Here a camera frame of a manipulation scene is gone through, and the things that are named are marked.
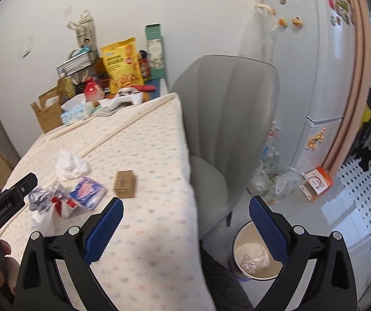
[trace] yellow snack bag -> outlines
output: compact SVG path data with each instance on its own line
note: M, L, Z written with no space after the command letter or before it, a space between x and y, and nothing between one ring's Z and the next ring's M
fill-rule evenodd
M110 93L130 85L143 85L135 37L101 48L103 64L111 77Z

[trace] chair leg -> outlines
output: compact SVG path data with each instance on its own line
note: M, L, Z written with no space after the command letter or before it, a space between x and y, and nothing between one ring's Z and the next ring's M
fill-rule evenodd
M230 223L232 222L232 214L233 211L230 212L230 214L226 217L226 225L230 227Z

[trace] green box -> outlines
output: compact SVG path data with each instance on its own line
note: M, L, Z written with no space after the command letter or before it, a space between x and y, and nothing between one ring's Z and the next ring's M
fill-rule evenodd
M162 46L161 25L150 24L145 26L145 37L151 67L151 79L165 78L164 54Z

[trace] chair backrest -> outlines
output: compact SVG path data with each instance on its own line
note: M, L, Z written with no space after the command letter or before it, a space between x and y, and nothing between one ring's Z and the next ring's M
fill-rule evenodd
M197 59L175 82L190 155L225 177L237 201L259 165L277 99L272 65L235 56Z

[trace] black pants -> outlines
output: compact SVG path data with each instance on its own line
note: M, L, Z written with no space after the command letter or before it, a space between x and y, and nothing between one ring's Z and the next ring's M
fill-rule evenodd
M233 274L200 247L206 285L217 311L253 311L254 308Z

